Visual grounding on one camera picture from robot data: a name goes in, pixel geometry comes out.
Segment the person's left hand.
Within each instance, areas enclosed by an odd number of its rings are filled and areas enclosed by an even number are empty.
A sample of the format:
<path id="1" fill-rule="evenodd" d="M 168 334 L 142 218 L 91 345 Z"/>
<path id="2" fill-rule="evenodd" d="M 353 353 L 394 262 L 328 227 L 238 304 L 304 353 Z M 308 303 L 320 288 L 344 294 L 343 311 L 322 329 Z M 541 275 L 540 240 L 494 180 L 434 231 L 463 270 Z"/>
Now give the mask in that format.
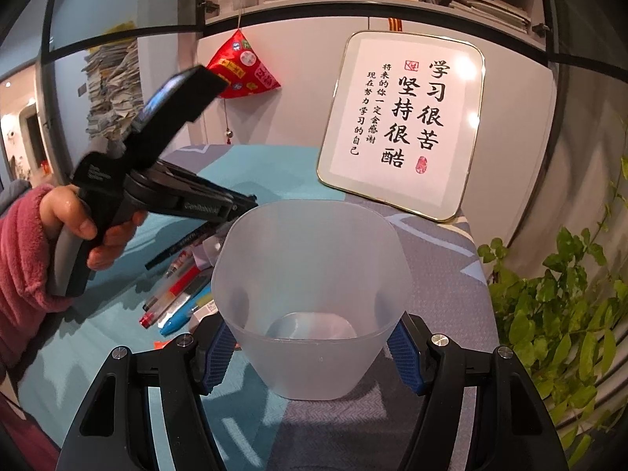
<path id="1" fill-rule="evenodd" d="M 124 253 L 128 242 L 148 216 L 145 210 L 138 210 L 130 220 L 109 228 L 102 244 L 94 247 L 88 255 L 86 265 L 94 271 L 109 269 Z M 76 186 L 57 186 L 42 197 L 39 203 L 39 217 L 45 235 L 50 243 L 57 240 L 63 228 L 68 228 L 80 239 L 93 240 L 98 230 L 94 221 L 78 197 Z"/>

